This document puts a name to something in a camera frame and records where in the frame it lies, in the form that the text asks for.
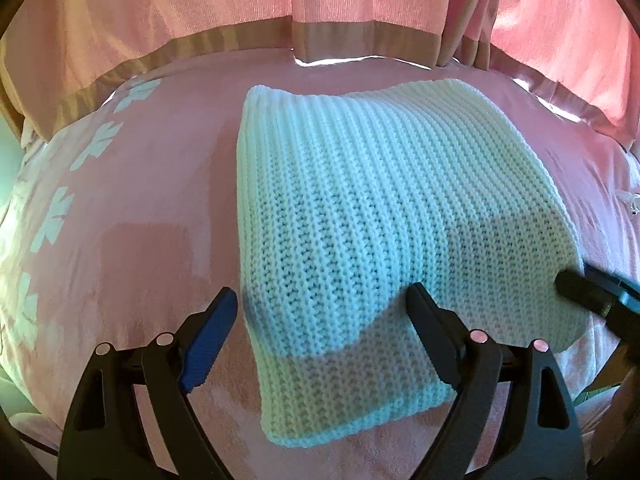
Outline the white red navy knit sweater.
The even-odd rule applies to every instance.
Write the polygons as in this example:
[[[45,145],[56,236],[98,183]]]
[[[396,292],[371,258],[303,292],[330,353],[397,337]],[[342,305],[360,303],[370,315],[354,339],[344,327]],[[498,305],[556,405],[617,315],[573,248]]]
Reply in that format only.
[[[452,397],[406,315],[413,283],[503,344],[560,352],[587,329],[553,286],[582,252],[552,177],[461,80],[251,88],[236,173],[240,291],[275,444],[311,448]]]

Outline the small white object on bed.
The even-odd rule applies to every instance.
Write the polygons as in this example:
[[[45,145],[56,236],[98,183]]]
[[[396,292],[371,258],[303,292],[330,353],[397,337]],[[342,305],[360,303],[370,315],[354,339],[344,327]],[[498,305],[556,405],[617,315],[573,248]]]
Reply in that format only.
[[[615,192],[616,197],[623,202],[629,212],[635,216],[640,212],[640,194],[629,191],[617,190]]]

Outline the pink curtain with tan hem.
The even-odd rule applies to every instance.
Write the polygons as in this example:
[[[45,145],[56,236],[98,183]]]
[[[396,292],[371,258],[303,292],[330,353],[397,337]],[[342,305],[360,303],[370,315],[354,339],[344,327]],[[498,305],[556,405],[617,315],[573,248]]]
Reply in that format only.
[[[623,148],[639,140],[628,0],[1,0],[1,113],[50,139],[127,79],[194,56],[458,61],[524,80]]]

